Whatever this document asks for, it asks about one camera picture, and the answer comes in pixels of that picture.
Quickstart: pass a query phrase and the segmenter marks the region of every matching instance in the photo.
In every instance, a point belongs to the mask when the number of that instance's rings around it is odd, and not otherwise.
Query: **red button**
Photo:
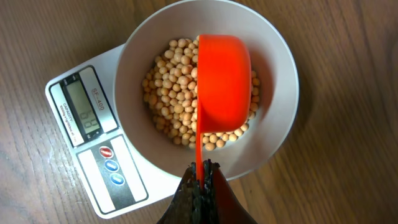
[[[106,147],[106,146],[101,146],[99,149],[99,153],[101,153],[101,155],[107,159],[113,157],[112,149],[110,149],[109,147]]]

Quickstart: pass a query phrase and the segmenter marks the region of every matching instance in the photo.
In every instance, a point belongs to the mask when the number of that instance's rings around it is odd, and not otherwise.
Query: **blue button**
[[[124,178],[120,174],[111,174],[111,180],[116,185],[123,185],[124,184]]]
[[[109,170],[111,172],[116,172],[119,169],[118,163],[113,160],[110,160],[110,159],[105,161],[105,167],[107,168],[107,170]]]

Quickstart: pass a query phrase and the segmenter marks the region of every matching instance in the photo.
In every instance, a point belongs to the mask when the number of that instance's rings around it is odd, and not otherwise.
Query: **bowl rim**
[[[134,31],[132,32],[132,34],[130,35],[130,37],[127,39],[127,41],[126,41],[126,43],[124,44],[123,49],[122,49],[122,51],[121,51],[121,53],[120,53],[120,55],[119,55],[119,58],[118,58],[118,66],[117,66],[117,69],[116,69],[116,74],[115,74],[114,79],[113,79],[113,102],[114,102],[114,107],[115,107],[116,120],[118,121],[120,128],[123,129],[123,125],[122,125],[122,123],[120,122],[120,119],[119,119],[119,115],[118,115],[118,106],[117,106],[117,103],[116,103],[116,77],[117,77],[117,75],[118,75],[120,60],[121,60],[121,58],[122,58],[122,56],[123,56],[124,50],[126,49],[128,43],[129,43],[130,40],[134,37],[134,35],[138,32],[138,30],[139,30],[146,22],[148,22],[149,20],[151,20],[154,16],[158,15],[159,13],[161,13],[162,11],[164,11],[164,10],[170,8],[170,7],[176,6],[176,5],[178,5],[178,4],[184,4],[184,3],[187,3],[187,2],[192,2],[192,1],[218,1],[218,2],[223,2],[223,3],[226,3],[226,4],[232,4],[232,5],[241,7],[241,8],[243,8],[243,9],[245,9],[245,10],[247,10],[247,11],[253,13],[253,14],[256,15],[257,17],[259,17],[260,19],[262,19],[266,24],[268,24],[268,25],[272,28],[272,30],[277,34],[277,36],[279,37],[279,39],[282,41],[283,45],[284,45],[285,48],[287,49],[287,53],[288,53],[288,55],[289,55],[289,58],[290,58],[290,60],[291,60],[291,63],[292,63],[293,69],[294,69],[295,86],[297,87],[296,93],[295,93],[295,94],[296,94],[296,99],[295,99],[295,105],[294,105],[294,112],[292,113],[292,117],[290,118],[290,124],[288,125],[288,128],[287,128],[287,130],[286,130],[284,136],[281,138],[281,140],[280,140],[280,142],[278,143],[277,147],[275,147],[275,149],[269,154],[269,157],[263,159],[263,160],[259,163],[259,165],[257,165],[257,166],[254,167],[253,169],[250,169],[250,170],[247,170],[246,172],[243,172],[242,174],[239,174],[239,175],[236,175],[236,176],[227,178],[227,180],[233,180],[233,179],[237,179],[237,178],[239,178],[239,177],[242,177],[242,176],[244,176],[244,175],[246,175],[246,174],[248,174],[248,173],[250,173],[250,172],[252,172],[252,171],[254,171],[254,170],[256,170],[256,169],[258,169],[260,166],[264,165],[265,162],[275,154],[275,152],[281,147],[281,145],[283,144],[283,142],[286,140],[287,135],[290,133],[290,130],[292,129],[293,123],[294,123],[295,118],[296,118],[296,115],[297,115],[297,109],[298,109],[298,107],[299,107],[299,96],[300,96],[299,75],[298,75],[298,72],[297,72],[297,67],[296,67],[296,64],[295,64],[295,61],[294,61],[294,58],[293,58],[293,54],[292,54],[292,52],[291,52],[289,46],[287,45],[285,39],[284,39],[284,38],[282,37],[282,35],[279,33],[279,31],[278,31],[278,30],[277,30],[277,29],[276,29],[264,16],[262,16],[261,14],[259,14],[258,12],[256,12],[255,10],[251,9],[250,7],[247,7],[247,6],[243,5],[243,4],[240,4],[240,3],[237,3],[237,2],[234,2],[234,1],[230,1],[230,0],[184,0],[184,1],[178,1],[178,2],[175,2],[175,3],[169,4],[168,6],[165,6],[165,7],[163,7],[162,9],[159,9],[158,11],[156,11],[155,13],[153,13],[152,15],[150,15],[147,19],[145,19],[143,22],[141,22],[141,23],[137,26],[137,28],[134,29]]]

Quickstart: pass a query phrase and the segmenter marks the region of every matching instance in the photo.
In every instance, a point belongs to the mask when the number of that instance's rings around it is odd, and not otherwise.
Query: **button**
[[[119,169],[119,165],[117,162],[108,159],[107,161],[105,161],[105,167],[107,170],[111,171],[111,172],[116,172]]]
[[[124,178],[120,174],[111,174],[111,180],[116,185],[123,185],[124,184]]]
[[[107,159],[110,159],[113,157],[113,151],[112,149],[110,149],[109,147],[106,146],[101,146],[99,148],[99,153],[101,153],[101,155]]]

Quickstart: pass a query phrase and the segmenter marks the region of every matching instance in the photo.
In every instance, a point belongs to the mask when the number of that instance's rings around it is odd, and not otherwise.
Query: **wood grain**
[[[166,0],[0,0],[1,223],[155,223],[170,199],[97,217],[44,96],[124,43]],[[231,182],[259,223],[398,222],[398,1],[237,1],[284,36],[298,115],[260,169]]]

